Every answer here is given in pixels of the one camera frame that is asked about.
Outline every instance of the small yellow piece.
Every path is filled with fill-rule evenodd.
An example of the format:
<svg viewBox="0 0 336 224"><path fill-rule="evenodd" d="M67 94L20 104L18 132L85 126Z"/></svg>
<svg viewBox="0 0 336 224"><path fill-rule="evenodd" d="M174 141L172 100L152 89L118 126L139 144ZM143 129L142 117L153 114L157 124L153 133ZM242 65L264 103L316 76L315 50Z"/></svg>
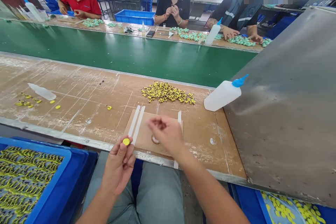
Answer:
<svg viewBox="0 0 336 224"><path fill-rule="evenodd" d="M128 138L125 138L122 142L123 142L123 144L126 145L126 146L128 146L128 145L130 144L130 143L129 143L130 140L129 140Z"/></svg>

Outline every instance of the cardboard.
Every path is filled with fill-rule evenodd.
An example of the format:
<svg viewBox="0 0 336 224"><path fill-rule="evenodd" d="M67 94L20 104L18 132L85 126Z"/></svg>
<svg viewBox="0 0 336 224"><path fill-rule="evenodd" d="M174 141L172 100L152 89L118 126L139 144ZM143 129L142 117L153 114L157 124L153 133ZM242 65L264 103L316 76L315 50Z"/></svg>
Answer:
<svg viewBox="0 0 336 224"><path fill-rule="evenodd" d="M131 116L129 117L126 129L124 131L124 135L127 135L129 130L130 130L131 123L132 123L132 120L134 118L134 114L135 114L135 110L132 111ZM139 129L139 132L138 132L138 135L137 135L134 146L137 147L137 148L146 150L146 151L155 152L155 153L165 155L165 156L171 156L164 149L164 147L161 144L155 144L152 141L152 132L148 128L146 122L149 119L153 118L154 116L155 116L155 114L150 114L150 113L146 113L146 112L143 113L143 117L142 117L142 120L141 120L141 123L140 123L140 129Z"/></svg>
<svg viewBox="0 0 336 224"><path fill-rule="evenodd" d="M124 135L132 112L138 105L146 107L143 124L147 115L165 114L178 119L181 111L183 138L193 155L207 169L246 178L224 110L211 112L204 108L203 101L211 92L206 88L172 83L186 93L193 93L195 105L170 100L162 104L157 100L148 103L141 95L141 89L155 82L150 77L119 74L40 58L2 55L0 70L1 118L39 126L47 135L50 131L56 131L59 138L62 138L62 134L70 134L84 145L87 141L96 140L101 143L97 146L99 148L114 144ZM42 99L31 109L16 106L19 99L24 99L21 92L34 96L28 83L52 91L57 95L56 102L50 104ZM112 106L112 109L108 110L107 105ZM148 134L145 129L145 126L140 127L136 146L142 152L151 151L153 155L169 158L165 151L154 149L147 143L151 141L147 140L147 136L142 136Z"/></svg>

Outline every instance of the metal panel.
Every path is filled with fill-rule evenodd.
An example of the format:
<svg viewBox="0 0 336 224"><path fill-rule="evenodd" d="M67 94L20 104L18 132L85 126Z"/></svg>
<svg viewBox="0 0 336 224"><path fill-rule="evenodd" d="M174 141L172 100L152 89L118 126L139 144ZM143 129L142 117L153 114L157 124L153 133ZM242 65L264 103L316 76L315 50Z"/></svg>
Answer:
<svg viewBox="0 0 336 224"><path fill-rule="evenodd" d="M225 108L250 181L336 207L336 13L306 10L233 79Z"/></svg>

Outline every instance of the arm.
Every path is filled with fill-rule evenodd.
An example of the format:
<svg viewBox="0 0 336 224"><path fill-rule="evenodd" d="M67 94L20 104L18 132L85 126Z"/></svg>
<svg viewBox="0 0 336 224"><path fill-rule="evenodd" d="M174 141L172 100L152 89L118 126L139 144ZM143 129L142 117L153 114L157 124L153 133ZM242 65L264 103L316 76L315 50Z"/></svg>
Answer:
<svg viewBox="0 0 336 224"><path fill-rule="evenodd" d="M132 137L126 135L113 146L106 161L100 188L76 224L106 224L117 197L125 189L134 167L134 145L124 145L122 142L125 138L129 138L130 143L133 141Z"/></svg>
<svg viewBox="0 0 336 224"><path fill-rule="evenodd" d="M200 164L183 143L180 124L158 115L147 122L160 144L183 168L196 197L212 224L248 224L246 216L222 185Z"/></svg>

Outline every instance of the blue bottle cap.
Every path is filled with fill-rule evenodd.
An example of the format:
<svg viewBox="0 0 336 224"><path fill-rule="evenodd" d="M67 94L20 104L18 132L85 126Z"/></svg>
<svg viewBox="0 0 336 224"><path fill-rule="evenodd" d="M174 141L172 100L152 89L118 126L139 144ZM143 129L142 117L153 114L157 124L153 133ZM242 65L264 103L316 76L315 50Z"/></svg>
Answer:
<svg viewBox="0 0 336 224"><path fill-rule="evenodd" d="M223 19L223 17L220 18L220 20L218 21L217 25L221 25L222 19Z"/></svg>
<svg viewBox="0 0 336 224"><path fill-rule="evenodd" d="M249 75L245 75L243 78L240 78L240 79L236 79L232 82L232 86L236 87L236 88L239 88L241 86L244 85L244 81L245 79L248 77Z"/></svg>

